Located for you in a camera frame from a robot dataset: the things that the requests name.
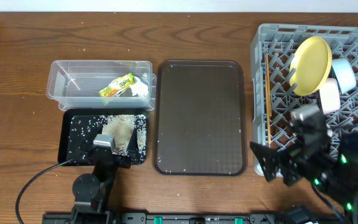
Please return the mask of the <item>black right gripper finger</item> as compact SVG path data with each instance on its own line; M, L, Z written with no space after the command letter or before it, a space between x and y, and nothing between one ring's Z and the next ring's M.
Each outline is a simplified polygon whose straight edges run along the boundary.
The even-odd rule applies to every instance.
M280 168L278 164L272 163L261 163L261 168L264 174L264 177L267 182L271 182L273 179L281 177Z
M262 168L278 167L280 162L280 153L277 150L256 142L251 142L250 148Z

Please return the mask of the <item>light blue bowl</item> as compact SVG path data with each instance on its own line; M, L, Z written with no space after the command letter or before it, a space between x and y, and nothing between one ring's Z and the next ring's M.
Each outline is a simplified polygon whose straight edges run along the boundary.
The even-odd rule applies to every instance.
M346 58L338 58L332 61L332 70L342 94L356 87L356 78L353 69Z

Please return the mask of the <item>wooden chopstick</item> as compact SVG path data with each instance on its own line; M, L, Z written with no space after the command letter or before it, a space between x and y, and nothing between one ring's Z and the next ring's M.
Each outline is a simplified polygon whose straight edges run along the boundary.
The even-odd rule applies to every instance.
M271 131L270 131L270 117L272 115L271 110L271 96L270 96L270 69L266 69L266 100L267 100L267 132L268 132L268 145L271 145Z
M265 54L265 93L266 93L266 110L267 110L267 136L268 146L271 145L271 133L270 133L270 115L271 115L271 103L270 103L270 71L269 71L269 54Z

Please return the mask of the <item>white napkin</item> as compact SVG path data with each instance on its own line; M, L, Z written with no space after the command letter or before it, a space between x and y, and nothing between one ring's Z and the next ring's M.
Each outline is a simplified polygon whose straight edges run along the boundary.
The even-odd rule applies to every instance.
M149 94L148 86L141 81L139 77L134 77L135 82L129 87L132 92L132 96L144 97Z

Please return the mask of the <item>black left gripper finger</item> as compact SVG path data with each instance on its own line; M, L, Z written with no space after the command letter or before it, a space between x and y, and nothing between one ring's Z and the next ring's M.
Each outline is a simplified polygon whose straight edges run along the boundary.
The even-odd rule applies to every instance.
M137 145L137 129L135 128L127 145L127 155L136 156L138 152L139 150Z
M80 150L83 155L89 156L97 152L97 147L86 139L81 143Z

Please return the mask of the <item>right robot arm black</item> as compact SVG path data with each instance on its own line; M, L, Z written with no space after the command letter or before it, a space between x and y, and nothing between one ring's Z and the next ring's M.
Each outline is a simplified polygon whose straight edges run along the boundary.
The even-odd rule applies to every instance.
M300 143L282 151L256 142L251 142L250 148L266 181L275 179L278 172L287 186L306 179L324 203L331 198L343 207L343 214L335 213L342 222L358 223L358 133L341 139L337 159L332 159L324 149L305 158L307 148Z

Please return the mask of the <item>small cream cup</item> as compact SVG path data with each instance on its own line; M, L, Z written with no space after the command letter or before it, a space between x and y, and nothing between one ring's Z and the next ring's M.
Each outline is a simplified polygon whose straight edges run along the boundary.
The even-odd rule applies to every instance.
M328 126L327 127L327 135L329 136L329 137L332 137L333 136L333 130Z

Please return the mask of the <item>yellow plate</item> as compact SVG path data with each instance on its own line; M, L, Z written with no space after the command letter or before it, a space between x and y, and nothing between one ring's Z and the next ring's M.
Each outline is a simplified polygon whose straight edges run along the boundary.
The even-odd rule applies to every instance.
M327 42L318 36L307 38L300 44L291 60L290 85L296 85L293 92L299 96L318 91L331 71L332 52Z

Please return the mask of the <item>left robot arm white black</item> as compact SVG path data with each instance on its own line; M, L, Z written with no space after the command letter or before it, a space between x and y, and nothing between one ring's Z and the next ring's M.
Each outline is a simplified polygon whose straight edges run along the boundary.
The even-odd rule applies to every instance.
M72 224L115 224L121 222L121 215L108 209L110 194L117 170L128 169L140 158L137 131L133 130L127 146L127 155L113 154L114 137L101 134L101 130L85 140L80 149L87 160L94 164L93 172L82 174L73 183L75 196L71 218Z

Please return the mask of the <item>green snack wrapper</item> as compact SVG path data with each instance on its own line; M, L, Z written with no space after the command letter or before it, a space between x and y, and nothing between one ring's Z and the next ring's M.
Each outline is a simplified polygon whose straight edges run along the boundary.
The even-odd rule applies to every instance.
M128 73L123 77L114 79L107 87L99 91L100 97L119 96L135 83L135 77L132 73Z

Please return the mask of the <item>pink bowl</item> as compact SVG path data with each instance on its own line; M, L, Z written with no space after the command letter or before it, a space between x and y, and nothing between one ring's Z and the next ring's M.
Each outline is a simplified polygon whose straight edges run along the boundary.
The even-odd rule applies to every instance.
M340 95L335 78L327 78L319 89L321 109L324 114L333 113L340 109Z

